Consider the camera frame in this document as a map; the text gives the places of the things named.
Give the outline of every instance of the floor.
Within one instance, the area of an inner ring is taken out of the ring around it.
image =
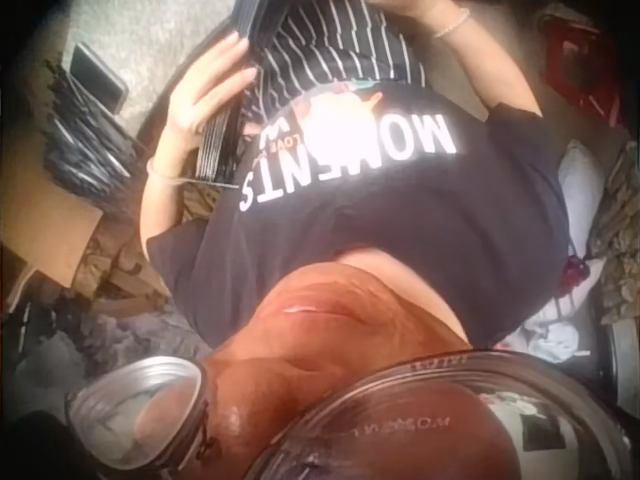
[[[55,13],[45,23],[29,46],[16,75],[23,79],[25,95],[34,106],[36,117],[44,123],[46,76],[40,73],[41,61],[52,58],[52,39],[56,39],[58,45],[62,44],[63,64],[66,65],[74,45],[87,42],[129,86],[129,97],[118,119],[127,130],[135,133],[177,65],[228,14],[231,5],[231,0],[75,0],[69,10]],[[471,10],[523,67],[553,132],[553,148],[558,155],[569,140],[575,138],[596,154],[603,170],[609,170],[626,140],[624,133],[583,117],[542,83],[539,74],[544,50],[541,39],[531,28],[533,19],[528,25],[519,24],[503,6],[472,4]],[[449,52],[437,42],[419,35],[415,45],[424,52],[428,78],[435,89],[478,118],[485,118],[486,110]],[[132,319],[124,325],[101,319],[87,327],[82,341],[76,339],[75,342],[64,332],[56,333],[34,349],[33,356],[16,370],[13,387],[4,393],[5,400],[12,399],[5,402],[7,411],[15,418],[38,408],[62,417],[64,392],[82,386],[89,376],[143,354],[204,354],[206,347],[188,332],[180,330],[180,335],[171,335],[170,332],[178,331],[172,329],[183,328],[175,324],[180,323],[179,320],[170,320],[174,317],[175,314],[169,311],[161,317]],[[176,338],[184,340],[176,344]],[[92,358],[83,356],[87,352],[92,352]],[[12,405],[17,408],[11,411]]]

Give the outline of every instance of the person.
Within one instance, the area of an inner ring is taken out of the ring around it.
[[[389,12],[449,47],[485,122],[428,85]],[[230,35],[176,87],[140,216],[148,258],[215,349],[203,363],[216,478],[241,477],[296,415],[358,378],[491,347],[554,295],[569,245],[540,107],[452,0],[301,0],[238,68],[248,49]],[[208,222],[181,224],[187,156],[243,91],[254,136],[240,188]]]

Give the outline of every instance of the silver bracelet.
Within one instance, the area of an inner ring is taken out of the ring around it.
[[[149,174],[150,177],[156,178],[160,180],[162,183],[166,183],[167,185],[173,185],[173,186],[182,185],[190,181],[188,178],[167,177],[166,175],[162,175],[161,173],[156,172],[155,169],[153,168],[153,158],[154,157],[151,157],[147,162],[147,173]]]
[[[440,30],[438,33],[436,33],[433,36],[433,38],[440,38],[440,37],[445,36],[448,33],[453,32],[456,28],[458,28],[464,22],[469,20],[469,18],[471,18],[471,10],[469,10],[468,8],[461,8],[460,9],[460,18],[454,24],[449,25],[447,28],[445,28],[443,30]]]

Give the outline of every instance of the skin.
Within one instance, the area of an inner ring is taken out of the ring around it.
[[[431,32],[456,24],[450,0],[372,0],[417,19]],[[540,114],[516,64],[473,19],[442,38],[487,105]],[[206,53],[171,97],[153,168],[178,177],[202,126],[255,78],[224,73],[247,51],[229,37]],[[142,245],[181,219],[180,187],[150,177],[141,210]],[[408,266],[376,249],[344,252],[281,280],[250,322],[204,361],[220,450],[191,464],[185,478],[241,478],[257,455],[295,417],[355,379],[417,357],[470,348],[453,311]]]

